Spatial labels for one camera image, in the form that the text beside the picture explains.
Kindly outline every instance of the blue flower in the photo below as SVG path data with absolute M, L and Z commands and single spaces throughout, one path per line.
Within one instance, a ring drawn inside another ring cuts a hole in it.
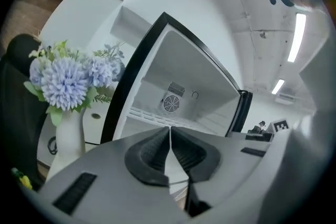
M 81 63 L 69 57 L 58 58 L 42 74 L 43 96 L 50 105 L 65 111 L 85 100 L 88 80 Z
M 88 62 L 89 83 L 95 87 L 108 87 L 112 83 L 113 66 L 108 58 L 93 56 Z
M 124 74 L 125 65 L 120 58 L 111 59 L 111 66 L 113 68 L 112 81 L 119 81 Z
M 42 78 L 42 70 L 50 65 L 50 61 L 48 59 L 43 58 L 35 58 L 30 64 L 29 69 L 29 79 L 34 86 L 41 87 L 41 78 Z

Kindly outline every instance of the flower bouquet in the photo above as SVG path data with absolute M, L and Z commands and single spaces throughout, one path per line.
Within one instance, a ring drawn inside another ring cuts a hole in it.
M 120 50 L 122 42 L 104 50 L 94 51 L 91 56 L 67 48 L 67 41 L 53 47 L 40 45 L 29 57 L 35 57 L 30 65 L 30 81 L 25 87 L 39 101 L 48 102 L 47 113 L 55 126 L 62 120 L 64 111 L 80 112 L 90 108 L 92 101 L 110 102 L 106 88 L 119 81 L 125 66 Z

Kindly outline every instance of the fluorescent light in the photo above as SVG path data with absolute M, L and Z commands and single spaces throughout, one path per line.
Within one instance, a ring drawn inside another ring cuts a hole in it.
M 272 94 L 277 94 L 277 92 L 281 89 L 284 82 L 285 81 L 283 79 L 279 79 L 278 83 L 276 84 L 276 86 L 274 87 L 274 89 L 272 91 Z
M 288 60 L 287 60 L 289 62 L 294 62 L 296 59 L 296 56 L 298 55 L 301 42 L 302 42 L 302 38 L 303 38 L 303 33 L 305 32 L 304 31 L 305 26 L 306 26 L 305 14 L 297 13 L 293 44 L 292 44 L 292 48 L 290 49 L 290 53 L 289 53 Z

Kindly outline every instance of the black cable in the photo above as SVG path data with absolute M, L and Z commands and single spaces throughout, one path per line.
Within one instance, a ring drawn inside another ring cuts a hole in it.
M 51 144 L 52 144 L 53 141 L 55 141 L 54 149 L 51 148 Z M 55 136 L 53 136 L 52 138 L 49 139 L 49 141 L 48 141 L 48 149 L 49 149 L 49 152 L 51 153 L 51 155 L 56 155 L 56 153 L 57 153 L 57 144 L 56 144 L 56 137 Z

